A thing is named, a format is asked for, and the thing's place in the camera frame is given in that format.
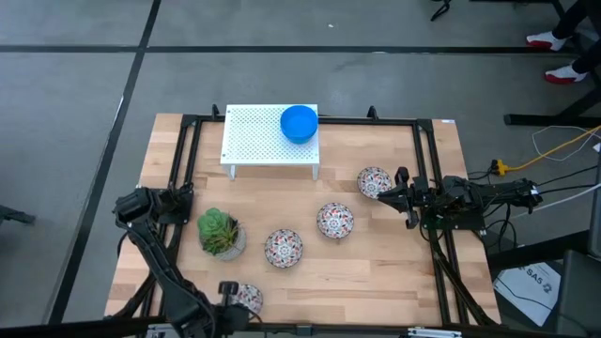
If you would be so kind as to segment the dark chair base leg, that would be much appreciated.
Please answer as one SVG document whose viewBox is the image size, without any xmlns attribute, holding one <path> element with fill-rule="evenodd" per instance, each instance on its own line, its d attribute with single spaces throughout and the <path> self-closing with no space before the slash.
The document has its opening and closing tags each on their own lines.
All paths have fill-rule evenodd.
<svg viewBox="0 0 601 338">
<path fill-rule="evenodd" d="M 14 221 L 23 224 L 33 224 L 36 217 L 10 207 L 0 205 L 0 225 L 4 221 Z"/>
</svg>

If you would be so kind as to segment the white printed paper sheet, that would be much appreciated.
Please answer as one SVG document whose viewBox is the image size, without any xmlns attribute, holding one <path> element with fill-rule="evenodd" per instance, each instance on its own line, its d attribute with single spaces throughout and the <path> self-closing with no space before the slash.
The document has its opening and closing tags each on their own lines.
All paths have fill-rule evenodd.
<svg viewBox="0 0 601 338">
<path fill-rule="evenodd" d="M 560 291 L 561 275 L 546 263 L 502 270 L 495 290 L 538 327 L 547 321 Z"/>
</svg>

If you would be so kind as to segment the green artificial succulent plant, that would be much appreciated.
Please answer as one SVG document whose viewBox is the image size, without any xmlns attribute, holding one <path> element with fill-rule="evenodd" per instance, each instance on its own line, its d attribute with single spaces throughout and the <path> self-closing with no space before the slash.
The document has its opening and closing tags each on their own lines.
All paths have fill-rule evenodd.
<svg viewBox="0 0 601 338">
<path fill-rule="evenodd" d="M 239 225 L 229 213 L 215 207 L 208 209 L 197 221 L 202 249 L 212 255 L 223 254 L 235 247 Z"/>
</svg>

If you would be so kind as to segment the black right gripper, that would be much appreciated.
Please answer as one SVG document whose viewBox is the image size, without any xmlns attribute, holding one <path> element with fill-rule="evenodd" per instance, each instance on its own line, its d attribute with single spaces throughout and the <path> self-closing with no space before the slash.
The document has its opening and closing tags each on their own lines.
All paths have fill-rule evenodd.
<svg viewBox="0 0 601 338">
<path fill-rule="evenodd" d="M 427 177 L 417 176 L 409 182 L 408 168 L 400 166 L 395 174 L 396 186 L 380 192 L 378 201 L 407 214 L 406 227 L 413 229 L 422 224 L 416 207 L 432 207 L 436 199 L 436 190 L 431 188 Z"/>
</svg>

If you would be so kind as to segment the black crossbar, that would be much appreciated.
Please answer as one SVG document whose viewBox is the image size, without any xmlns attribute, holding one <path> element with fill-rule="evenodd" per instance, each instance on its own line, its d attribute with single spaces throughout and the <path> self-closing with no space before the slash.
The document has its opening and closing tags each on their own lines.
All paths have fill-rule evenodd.
<svg viewBox="0 0 601 338">
<path fill-rule="evenodd" d="M 441 327 L 362 326 L 362 325 L 304 325 L 250 323 L 245 331 L 289 333 L 299 337 L 319 334 L 381 334 L 423 338 L 601 338 L 600 332 L 561 334 L 539 331 L 512 330 L 504 326 L 473 326 L 448 324 Z M 0 328 L 0 338 L 123 338 L 145 333 L 174 332 L 180 338 L 222 338 L 233 329 L 199 327 L 177 330 L 160 316 L 145 318 L 109 318 L 97 321 Z"/>
</svg>

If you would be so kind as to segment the black desk leg frame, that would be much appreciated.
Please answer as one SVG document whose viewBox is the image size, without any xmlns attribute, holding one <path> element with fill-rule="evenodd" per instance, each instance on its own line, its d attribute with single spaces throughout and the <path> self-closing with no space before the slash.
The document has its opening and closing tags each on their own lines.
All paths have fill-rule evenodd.
<svg viewBox="0 0 601 338">
<path fill-rule="evenodd" d="M 559 113 L 555 115 L 508 114 L 503 116 L 504 124 L 507 126 L 574 126 L 581 128 L 594 128 L 601 125 L 601 115 L 585 116 L 594 106 L 601 105 L 601 77 L 595 70 L 591 76 L 594 88 Z"/>
</svg>

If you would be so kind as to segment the grey white triangle-patterned pot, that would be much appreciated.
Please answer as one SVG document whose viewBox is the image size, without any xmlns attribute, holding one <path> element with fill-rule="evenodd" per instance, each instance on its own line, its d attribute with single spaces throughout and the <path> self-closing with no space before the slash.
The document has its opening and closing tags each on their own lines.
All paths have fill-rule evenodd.
<svg viewBox="0 0 601 338">
<path fill-rule="evenodd" d="M 231 261 L 241 255 L 247 243 L 246 231 L 241 226 L 210 238 L 199 237 L 201 247 L 207 254 L 222 261 Z"/>
</svg>

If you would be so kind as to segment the black desk foot bar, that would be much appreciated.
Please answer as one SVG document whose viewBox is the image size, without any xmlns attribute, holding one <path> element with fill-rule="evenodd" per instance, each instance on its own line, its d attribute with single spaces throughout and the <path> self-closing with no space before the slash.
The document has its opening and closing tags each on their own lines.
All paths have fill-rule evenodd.
<svg viewBox="0 0 601 338">
<path fill-rule="evenodd" d="M 563 237 L 526 245 L 487 258 L 491 270 L 504 270 L 528 266 L 539 262 L 559 260 L 566 251 L 585 254 L 589 249 L 589 230 L 576 232 Z"/>
</svg>

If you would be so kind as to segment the person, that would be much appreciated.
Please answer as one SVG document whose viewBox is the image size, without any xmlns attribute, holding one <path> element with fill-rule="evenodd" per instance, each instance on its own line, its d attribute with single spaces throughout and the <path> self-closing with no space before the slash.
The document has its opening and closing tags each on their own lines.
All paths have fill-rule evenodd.
<svg viewBox="0 0 601 338">
<path fill-rule="evenodd" d="M 559 23 L 552 30 L 556 39 L 568 39 L 576 30 L 576 27 L 587 17 L 588 14 L 601 16 L 601 0 L 577 0 L 560 18 Z M 601 63 L 601 31 L 598 33 L 599 40 L 590 49 L 580 56 L 573 64 L 576 73 L 586 73 Z"/>
</svg>

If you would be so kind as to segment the white perforated metal shelf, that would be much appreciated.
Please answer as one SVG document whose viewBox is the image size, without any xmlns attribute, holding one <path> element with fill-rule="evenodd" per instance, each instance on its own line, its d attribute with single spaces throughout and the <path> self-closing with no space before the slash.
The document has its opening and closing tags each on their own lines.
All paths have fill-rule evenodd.
<svg viewBox="0 0 601 338">
<path fill-rule="evenodd" d="M 239 166 L 309 166 L 313 179 L 320 168 L 318 127 L 305 144 L 288 141 L 280 129 L 282 112 L 315 104 L 229 104 L 226 106 L 220 164 L 231 180 Z"/>
</svg>

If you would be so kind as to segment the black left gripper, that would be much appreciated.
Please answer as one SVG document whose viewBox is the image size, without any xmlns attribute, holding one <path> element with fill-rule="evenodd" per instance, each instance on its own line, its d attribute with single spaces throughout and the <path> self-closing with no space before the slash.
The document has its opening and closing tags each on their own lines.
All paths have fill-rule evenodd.
<svg viewBox="0 0 601 338">
<path fill-rule="evenodd" d="M 241 302 L 231 304 L 230 297 L 238 292 L 239 283 L 232 281 L 220 282 L 218 293 L 222 296 L 220 303 L 208 303 L 208 327 L 206 336 L 226 336 L 236 330 L 242 330 L 250 320 L 250 312 Z"/>
</svg>

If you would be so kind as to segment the black aluminium table frame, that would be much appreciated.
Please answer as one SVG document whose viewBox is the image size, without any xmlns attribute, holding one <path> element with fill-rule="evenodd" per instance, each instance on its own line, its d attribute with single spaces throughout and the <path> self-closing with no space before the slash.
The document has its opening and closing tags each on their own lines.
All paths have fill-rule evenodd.
<svg viewBox="0 0 601 338">
<path fill-rule="evenodd" d="M 237 218 L 247 234 L 244 252 L 231 261 L 205 253 L 194 223 L 181 233 L 177 265 L 211 300 L 218 284 L 257 286 L 262 319 L 271 324 L 437 326 L 442 321 L 428 243 L 406 228 L 394 209 L 362 195 L 359 172 L 377 166 L 413 175 L 466 172 L 455 124 L 435 120 L 420 126 L 403 119 L 328 117 L 319 127 L 317 179 L 308 167 L 241 167 L 231 180 L 220 164 L 223 123 L 205 117 L 199 129 L 183 131 L 177 114 L 155 116 L 139 181 L 163 187 L 177 148 L 196 153 L 192 215 L 216 207 Z M 347 206 L 354 228 L 345 238 L 324 236 L 316 215 L 328 203 Z M 298 233 L 300 262 L 287 269 L 265 256 L 278 229 Z"/>
</svg>

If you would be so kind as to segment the grey panel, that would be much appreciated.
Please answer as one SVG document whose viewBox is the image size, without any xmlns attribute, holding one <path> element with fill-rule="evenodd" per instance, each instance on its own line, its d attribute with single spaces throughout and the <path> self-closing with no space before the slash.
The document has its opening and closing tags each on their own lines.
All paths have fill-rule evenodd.
<svg viewBox="0 0 601 338">
<path fill-rule="evenodd" d="M 593 193 L 588 252 L 593 257 L 601 259 L 601 152 L 598 155 L 595 183 L 597 188 Z"/>
</svg>

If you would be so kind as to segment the floral patterned mini bowl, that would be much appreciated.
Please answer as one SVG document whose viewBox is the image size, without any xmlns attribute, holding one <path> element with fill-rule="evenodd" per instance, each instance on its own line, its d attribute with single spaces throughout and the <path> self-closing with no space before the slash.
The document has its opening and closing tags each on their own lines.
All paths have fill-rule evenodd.
<svg viewBox="0 0 601 338">
<path fill-rule="evenodd" d="M 287 269 L 300 262 L 303 249 L 298 233 L 290 229 L 278 229 L 268 236 L 264 253 L 271 265 L 279 269 Z"/>
<path fill-rule="evenodd" d="M 381 192 L 390 190 L 392 181 L 390 176 L 379 167 L 366 167 L 357 176 L 359 191 L 366 197 L 377 199 Z"/>
<path fill-rule="evenodd" d="M 255 285 L 239 284 L 238 292 L 230 297 L 230 303 L 258 315 L 263 307 L 263 294 Z"/>
<path fill-rule="evenodd" d="M 327 238 L 345 238 L 354 228 L 354 216 L 347 206 L 328 203 L 317 213 L 316 226 Z"/>
</svg>

